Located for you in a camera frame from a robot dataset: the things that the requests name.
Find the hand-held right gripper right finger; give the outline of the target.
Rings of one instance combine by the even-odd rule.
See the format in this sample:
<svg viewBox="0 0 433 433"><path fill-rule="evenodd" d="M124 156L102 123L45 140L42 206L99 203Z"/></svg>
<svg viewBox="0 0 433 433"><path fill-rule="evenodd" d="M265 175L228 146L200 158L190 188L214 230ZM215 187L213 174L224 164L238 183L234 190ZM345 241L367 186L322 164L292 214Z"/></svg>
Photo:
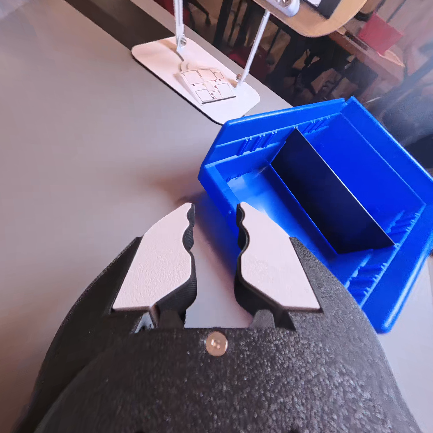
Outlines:
<svg viewBox="0 0 433 433"><path fill-rule="evenodd" d="M321 306L290 236L246 202L236 209L240 254L234 294L251 327L295 329L290 313L320 313Z"/></svg>

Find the white document stand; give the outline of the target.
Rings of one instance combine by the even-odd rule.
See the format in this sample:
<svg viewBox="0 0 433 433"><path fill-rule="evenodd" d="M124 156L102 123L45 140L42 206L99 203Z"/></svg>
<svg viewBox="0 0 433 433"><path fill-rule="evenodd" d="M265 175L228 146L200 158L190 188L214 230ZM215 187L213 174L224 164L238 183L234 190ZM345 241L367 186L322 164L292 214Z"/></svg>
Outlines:
<svg viewBox="0 0 433 433"><path fill-rule="evenodd" d="M293 17L299 11L300 1L275 2L288 17ZM183 13L184 2L175 0L173 6L175 36L133 46L131 50L132 56L214 122L223 125L229 120L244 116L260 102L258 92L246 84L246 77L249 74L271 15L270 12L264 9L265 12L247 58L246 66L240 74L236 74L216 57L212 56L205 48L186 37ZM179 76L180 71L196 68L216 68L220 70L233 85L236 97L230 100L200 105L185 88Z"/></svg>

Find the blue plastic bin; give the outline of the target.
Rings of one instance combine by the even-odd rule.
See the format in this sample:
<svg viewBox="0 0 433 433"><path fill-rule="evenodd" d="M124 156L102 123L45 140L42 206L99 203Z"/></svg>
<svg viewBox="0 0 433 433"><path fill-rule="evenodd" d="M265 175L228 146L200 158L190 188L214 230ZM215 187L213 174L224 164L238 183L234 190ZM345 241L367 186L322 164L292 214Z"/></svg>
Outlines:
<svg viewBox="0 0 433 433"><path fill-rule="evenodd" d="M298 128L394 246L338 254L272 168ZM432 250L427 171L354 97L226 122L198 179L235 236L238 203L267 214L346 287L377 333L389 332Z"/></svg>

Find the red box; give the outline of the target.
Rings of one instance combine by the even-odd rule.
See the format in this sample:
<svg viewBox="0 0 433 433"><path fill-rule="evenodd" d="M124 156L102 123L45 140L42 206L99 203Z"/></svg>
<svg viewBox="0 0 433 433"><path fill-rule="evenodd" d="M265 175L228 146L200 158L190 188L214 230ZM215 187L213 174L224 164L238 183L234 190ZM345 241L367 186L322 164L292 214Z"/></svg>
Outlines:
<svg viewBox="0 0 433 433"><path fill-rule="evenodd" d="M360 41L380 55L385 55L387 50L402 37L403 34L400 31L396 30L376 13L371 15L357 35Z"/></svg>

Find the curved wooden board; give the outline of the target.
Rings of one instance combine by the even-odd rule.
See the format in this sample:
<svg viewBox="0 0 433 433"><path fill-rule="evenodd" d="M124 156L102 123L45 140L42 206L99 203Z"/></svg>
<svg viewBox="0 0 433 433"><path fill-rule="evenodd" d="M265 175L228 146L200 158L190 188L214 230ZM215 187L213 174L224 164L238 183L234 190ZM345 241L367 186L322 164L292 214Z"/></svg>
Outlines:
<svg viewBox="0 0 433 433"><path fill-rule="evenodd" d="M340 1L331 17L325 18L303 1L300 3L298 13L293 17L286 16L275 1L255 0L254 2L268 10L278 23L306 37L321 37L333 33L349 22L366 3L365 0Z"/></svg>

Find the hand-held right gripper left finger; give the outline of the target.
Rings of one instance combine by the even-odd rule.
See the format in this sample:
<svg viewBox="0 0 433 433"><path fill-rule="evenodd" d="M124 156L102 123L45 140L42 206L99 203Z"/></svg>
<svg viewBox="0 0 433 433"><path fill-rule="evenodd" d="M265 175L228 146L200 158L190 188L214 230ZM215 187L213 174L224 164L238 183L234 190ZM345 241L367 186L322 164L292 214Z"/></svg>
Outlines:
<svg viewBox="0 0 433 433"><path fill-rule="evenodd" d="M162 316L170 311L184 324L187 309L197 297L194 225L195 207L185 203L144 233L112 304L113 311L142 311L154 327L160 327Z"/></svg>

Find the paper tag with squares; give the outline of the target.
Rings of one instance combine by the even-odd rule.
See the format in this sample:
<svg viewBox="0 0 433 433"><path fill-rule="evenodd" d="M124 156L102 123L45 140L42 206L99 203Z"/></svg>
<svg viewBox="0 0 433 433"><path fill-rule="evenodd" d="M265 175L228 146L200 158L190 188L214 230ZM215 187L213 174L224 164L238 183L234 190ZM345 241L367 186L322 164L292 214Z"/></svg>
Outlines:
<svg viewBox="0 0 433 433"><path fill-rule="evenodd" d="M196 68L179 72L185 88L200 105L234 99L234 87L216 68Z"/></svg>

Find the wooden background table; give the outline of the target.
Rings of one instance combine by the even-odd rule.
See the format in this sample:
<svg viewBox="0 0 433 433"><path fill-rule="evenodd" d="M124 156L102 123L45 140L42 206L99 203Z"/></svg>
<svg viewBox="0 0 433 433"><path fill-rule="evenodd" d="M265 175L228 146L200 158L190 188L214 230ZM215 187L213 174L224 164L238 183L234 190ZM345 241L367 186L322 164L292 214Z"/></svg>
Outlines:
<svg viewBox="0 0 433 433"><path fill-rule="evenodd" d="M388 84L396 86L403 81L405 65L393 51L387 50L381 55L349 32L334 31L329 37Z"/></svg>

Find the black bin divider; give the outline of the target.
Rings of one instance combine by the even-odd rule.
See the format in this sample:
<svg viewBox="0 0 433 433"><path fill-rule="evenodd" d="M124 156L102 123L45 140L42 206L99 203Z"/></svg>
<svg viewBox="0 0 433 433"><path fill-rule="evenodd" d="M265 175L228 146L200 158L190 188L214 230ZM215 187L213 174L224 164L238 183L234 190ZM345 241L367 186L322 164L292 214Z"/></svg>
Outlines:
<svg viewBox="0 0 433 433"><path fill-rule="evenodd" d="M394 246L298 128L288 135L272 168L336 253Z"/></svg>

